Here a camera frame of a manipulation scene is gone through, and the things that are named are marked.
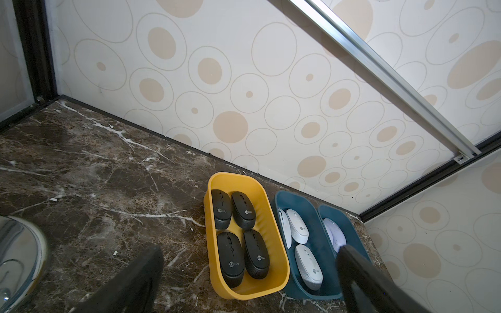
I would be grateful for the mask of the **yellow storage box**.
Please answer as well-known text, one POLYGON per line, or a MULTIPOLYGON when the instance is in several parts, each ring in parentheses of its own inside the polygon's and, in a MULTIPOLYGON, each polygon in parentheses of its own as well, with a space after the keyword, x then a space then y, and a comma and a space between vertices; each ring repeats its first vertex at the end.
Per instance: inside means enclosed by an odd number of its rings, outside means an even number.
POLYGON ((257 180, 235 173, 215 173, 207 183, 204 210, 210 280, 213 289, 220 297, 248 301, 278 292, 286 286, 290 276, 287 252, 266 191, 257 180), (235 288, 230 288, 225 283, 219 265, 217 230, 212 206, 211 191, 214 189, 222 190, 228 194, 240 191, 250 197, 254 208, 257 209, 257 221, 254 229, 262 235, 264 243, 271 253, 270 271, 266 278, 253 279, 246 273, 243 275, 243 282, 235 288))

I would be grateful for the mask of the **white mouse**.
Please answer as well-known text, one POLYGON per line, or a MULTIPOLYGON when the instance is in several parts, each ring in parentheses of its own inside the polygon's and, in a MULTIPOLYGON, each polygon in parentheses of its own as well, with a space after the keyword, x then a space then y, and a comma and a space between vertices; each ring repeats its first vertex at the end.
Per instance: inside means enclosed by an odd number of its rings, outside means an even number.
POLYGON ((281 222, 281 226, 282 226, 283 234, 284 234, 285 247, 287 249, 290 249, 292 246, 292 233, 291 233, 288 215, 282 209, 278 209, 278 211, 279 211, 279 220, 281 222))
POLYGON ((292 238, 299 244, 305 245, 309 239, 309 230, 301 215, 293 209, 286 211, 292 238))
POLYGON ((306 287, 318 291, 323 283, 323 273, 313 252, 305 245, 297 245, 294 251, 300 276, 306 287))

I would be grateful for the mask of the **black mouse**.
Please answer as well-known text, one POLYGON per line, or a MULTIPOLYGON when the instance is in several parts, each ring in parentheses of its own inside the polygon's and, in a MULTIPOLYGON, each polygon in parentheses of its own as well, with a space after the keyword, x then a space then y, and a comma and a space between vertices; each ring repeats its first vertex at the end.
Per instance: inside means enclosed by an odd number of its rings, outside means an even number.
POLYGON ((256 212, 249 197, 242 192, 234 192, 231 195, 234 204, 234 220, 243 230, 250 230, 256 222, 256 212))
POLYGON ((244 253, 240 240, 232 232, 221 232, 217 236, 220 270, 230 288, 238 287, 245 272, 244 253))
POLYGON ((243 233, 245 268, 253 279, 264 279, 270 269, 270 256, 259 232, 250 229, 243 233))
POLYGON ((232 201, 229 195, 219 189, 211 191, 215 228, 225 230, 229 227, 232 218, 232 201))

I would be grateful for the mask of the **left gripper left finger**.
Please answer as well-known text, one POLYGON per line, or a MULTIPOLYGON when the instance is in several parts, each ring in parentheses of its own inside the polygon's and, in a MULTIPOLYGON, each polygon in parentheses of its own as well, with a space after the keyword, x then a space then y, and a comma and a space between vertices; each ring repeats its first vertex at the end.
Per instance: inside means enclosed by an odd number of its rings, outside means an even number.
POLYGON ((151 246, 74 311, 152 312, 163 267, 160 246, 151 246))

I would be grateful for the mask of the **purple mouse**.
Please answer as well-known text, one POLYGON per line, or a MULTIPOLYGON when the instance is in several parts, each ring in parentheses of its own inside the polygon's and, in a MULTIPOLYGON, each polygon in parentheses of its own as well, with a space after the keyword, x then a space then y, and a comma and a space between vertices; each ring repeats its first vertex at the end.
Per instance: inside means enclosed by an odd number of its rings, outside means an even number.
POLYGON ((326 232, 331 241, 331 245, 336 253, 339 252, 342 246, 347 244, 347 239, 341 230, 341 228, 331 219, 325 218, 323 219, 324 228, 326 228, 326 232))

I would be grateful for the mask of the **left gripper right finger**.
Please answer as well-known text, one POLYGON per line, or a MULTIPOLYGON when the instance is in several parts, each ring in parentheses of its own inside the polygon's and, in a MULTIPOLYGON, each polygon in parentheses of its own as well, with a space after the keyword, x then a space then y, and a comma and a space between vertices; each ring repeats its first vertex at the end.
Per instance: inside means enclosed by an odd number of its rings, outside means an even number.
POLYGON ((348 312, 427 312, 350 245, 342 246, 336 268, 348 312))

